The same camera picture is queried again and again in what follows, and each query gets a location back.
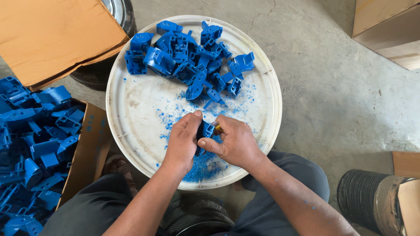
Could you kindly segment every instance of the dark pants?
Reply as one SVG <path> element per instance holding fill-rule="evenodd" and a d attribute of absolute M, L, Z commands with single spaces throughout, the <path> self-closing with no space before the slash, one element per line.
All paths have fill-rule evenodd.
<path fill-rule="evenodd" d="M 330 190 L 321 167 L 296 154 L 270 152 L 267 156 L 278 167 L 328 202 Z M 239 233 L 258 236 L 298 236 L 280 207 L 254 177 L 245 176 L 242 185 L 247 190 L 255 191 L 255 197 L 246 205 L 231 233 L 224 233 L 225 235 Z M 131 192 L 123 175 L 119 173 L 105 175 L 60 207 L 47 221 L 40 235 L 100 236 L 131 200 Z M 161 228 L 158 230 L 157 235 L 164 235 L 161 230 Z"/>

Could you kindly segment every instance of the concrete floor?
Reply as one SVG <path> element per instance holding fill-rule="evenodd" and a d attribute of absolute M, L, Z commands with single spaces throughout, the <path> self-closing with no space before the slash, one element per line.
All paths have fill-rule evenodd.
<path fill-rule="evenodd" d="M 204 15 L 257 42 L 282 88 L 283 119 L 274 148 L 319 164 L 334 208 L 346 171 L 393 173 L 391 151 L 420 151 L 420 70 L 408 71 L 351 39 L 355 0 L 132 1 L 139 30 L 169 16 Z M 0 63 L 0 77 L 11 74 Z M 74 97 L 105 108 L 104 92 L 69 77 L 54 86 L 61 84 Z M 223 199 L 234 219 L 254 195 L 231 186 L 206 192 Z M 376 235 L 355 228 L 362 236 Z"/>

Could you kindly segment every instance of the foot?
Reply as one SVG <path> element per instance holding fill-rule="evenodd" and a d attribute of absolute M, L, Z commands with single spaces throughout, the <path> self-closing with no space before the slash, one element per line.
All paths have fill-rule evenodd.
<path fill-rule="evenodd" d="M 119 159 L 117 161 L 117 164 L 113 164 L 111 167 L 111 171 L 110 172 L 115 172 L 117 171 L 117 169 L 123 165 L 127 164 L 127 162 L 123 159 Z M 132 194 L 133 197 L 136 196 L 136 194 L 139 192 L 139 190 L 137 189 L 137 186 L 135 186 L 134 180 L 133 180 L 133 175 L 131 172 L 127 172 L 124 174 L 124 177 L 126 178 L 127 184 L 130 188 L 130 192 Z"/>
<path fill-rule="evenodd" d="M 245 190 L 245 189 L 242 187 L 242 182 L 241 182 L 241 180 L 238 180 L 238 181 L 236 181 L 235 183 L 233 183 L 233 184 L 232 184 L 232 187 L 234 188 L 234 190 L 235 190 L 235 191 L 243 191 L 243 190 Z"/>

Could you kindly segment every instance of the pile of blue parts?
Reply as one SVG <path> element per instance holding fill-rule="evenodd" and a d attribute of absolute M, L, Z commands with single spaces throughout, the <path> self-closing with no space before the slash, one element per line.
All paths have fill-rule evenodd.
<path fill-rule="evenodd" d="M 177 78 L 188 86 L 186 99 L 194 100 L 205 91 L 210 98 L 204 109 L 212 103 L 225 104 L 223 90 L 236 99 L 239 94 L 242 72 L 254 68 L 254 53 L 232 53 L 223 42 L 217 42 L 223 28 L 202 22 L 200 45 L 191 36 L 192 30 L 182 33 L 183 27 L 170 21 L 156 25 L 161 37 L 151 47 L 152 33 L 135 34 L 126 51 L 127 70 L 131 75 L 147 74 L 147 68 L 167 79 Z M 228 72 L 220 75 L 222 60 L 227 61 Z"/>
<path fill-rule="evenodd" d="M 38 235 L 52 215 L 79 139 L 85 107 L 64 86 L 31 92 L 0 79 L 0 227 Z"/>

